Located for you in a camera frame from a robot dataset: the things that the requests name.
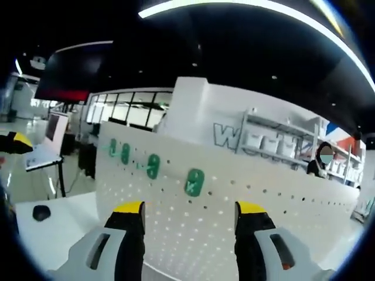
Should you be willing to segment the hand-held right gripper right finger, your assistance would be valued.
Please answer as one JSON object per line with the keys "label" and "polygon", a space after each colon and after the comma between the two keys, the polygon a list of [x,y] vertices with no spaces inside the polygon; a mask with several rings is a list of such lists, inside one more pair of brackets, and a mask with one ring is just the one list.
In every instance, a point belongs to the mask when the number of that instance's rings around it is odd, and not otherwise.
{"label": "hand-held right gripper right finger", "polygon": [[234,253],[240,280],[331,280],[333,269],[315,263],[309,248],[283,227],[276,227],[257,204],[235,202]]}

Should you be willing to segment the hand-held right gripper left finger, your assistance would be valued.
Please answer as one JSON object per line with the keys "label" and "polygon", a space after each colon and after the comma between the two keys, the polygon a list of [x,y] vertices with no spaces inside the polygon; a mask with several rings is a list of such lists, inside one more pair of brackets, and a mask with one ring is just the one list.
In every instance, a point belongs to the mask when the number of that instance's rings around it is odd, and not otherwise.
{"label": "hand-held right gripper left finger", "polygon": [[52,280],[141,280],[145,254],[145,202],[115,207],[103,227],[86,233]]}

